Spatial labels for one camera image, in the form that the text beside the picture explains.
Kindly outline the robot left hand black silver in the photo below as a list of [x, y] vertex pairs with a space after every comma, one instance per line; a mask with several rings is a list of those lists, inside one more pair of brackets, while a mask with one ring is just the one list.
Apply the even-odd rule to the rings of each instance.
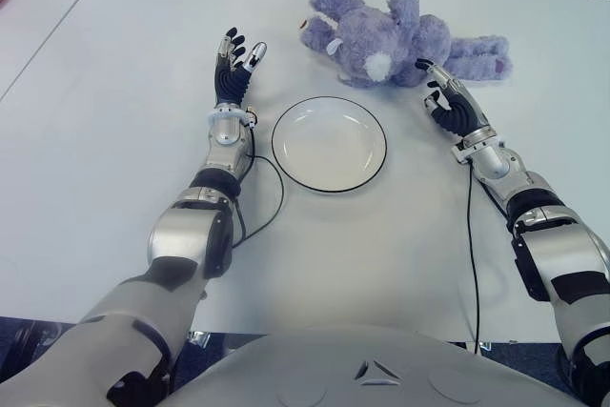
[[236, 27], [230, 28], [220, 41], [214, 69], [216, 106], [241, 106], [252, 74], [259, 67], [268, 49], [266, 43], [258, 42], [243, 58], [246, 53], [244, 43], [245, 37], [238, 33]]

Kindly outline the robot right hand black silver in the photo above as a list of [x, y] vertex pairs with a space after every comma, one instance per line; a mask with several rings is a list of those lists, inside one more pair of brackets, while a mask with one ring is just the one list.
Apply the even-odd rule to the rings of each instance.
[[491, 128], [482, 109], [459, 79], [428, 59], [419, 58], [415, 66], [433, 78], [427, 86], [434, 91], [424, 98], [423, 105], [443, 130], [466, 138]]

